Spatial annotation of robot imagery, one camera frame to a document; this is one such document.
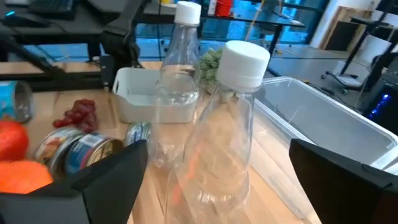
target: clear plastic bottle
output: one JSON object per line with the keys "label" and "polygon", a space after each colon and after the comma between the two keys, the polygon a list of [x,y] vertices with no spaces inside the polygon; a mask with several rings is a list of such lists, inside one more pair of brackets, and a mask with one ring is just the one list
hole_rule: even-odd
{"label": "clear plastic bottle", "polygon": [[226,43],[218,86],[169,175],[166,224],[242,223],[230,215],[249,192],[253,93],[269,59],[258,45]]}
{"label": "clear plastic bottle", "polygon": [[150,153],[157,167],[170,167],[192,130],[199,92],[197,27],[201,6],[180,1],[175,29],[156,86]]}

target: white bottle cap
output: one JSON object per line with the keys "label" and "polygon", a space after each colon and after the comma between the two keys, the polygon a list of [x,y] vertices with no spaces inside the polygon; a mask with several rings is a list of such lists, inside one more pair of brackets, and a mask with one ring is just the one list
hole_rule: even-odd
{"label": "white bottle cap", "polygon": [[174,23],[199,25],[201,6],[194,2],[179,1],[175,11]]}
{"label": "white bottle cap", "polygon": [[259,87],[267,70],[270,54],[264,47],[240,40],[225,44],[217,69],[217,80],[233,90]]}

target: tuna can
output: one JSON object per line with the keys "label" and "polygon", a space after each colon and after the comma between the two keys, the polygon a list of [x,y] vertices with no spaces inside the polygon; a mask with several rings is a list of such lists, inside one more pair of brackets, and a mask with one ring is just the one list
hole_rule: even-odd
{"label": "tuna can", "polygon": [[34,114],[33,95],[27,82],[0,82],[0,119],[28,122]]}
{"label": "tuna can", "polygon": [[150,138],[150,123],[132,123],[126,132],[126,137],[124,138],[124,145],[128,146],[138,140],[149,140]]}
{"label": "tuna can", "polygon": [[73,127],[57,129],[38,146],[34,158],[45,164],[54,177],[63,177],[65,156],[71,145],[83,135],[82,131]]}
{"label": "tuna can", "polygon": [[86,134],[69,150],[65,171],[74,174],[91,164],[123,149],[123,142],[102,135]]}

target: computer keyboard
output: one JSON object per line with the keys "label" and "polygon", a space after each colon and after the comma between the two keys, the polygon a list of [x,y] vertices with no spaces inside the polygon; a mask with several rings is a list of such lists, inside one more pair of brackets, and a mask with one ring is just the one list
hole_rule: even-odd
{"label": "computer keyboard", "polygon": [[28,12],[52,19],[74,20],[75,0],[33,0]]}

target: clear plastic storage bin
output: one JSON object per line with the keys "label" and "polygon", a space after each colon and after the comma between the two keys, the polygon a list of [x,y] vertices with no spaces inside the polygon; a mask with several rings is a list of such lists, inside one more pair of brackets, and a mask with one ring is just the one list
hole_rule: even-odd
{"label": "clear plastic storage bin", "polygon": [[253,144],[264,151],[251,165],[299,218],[313,208],[290,163],[292,138],[382,170],[398,156],[397,136],[299,80],[267,79],[256,99]]}

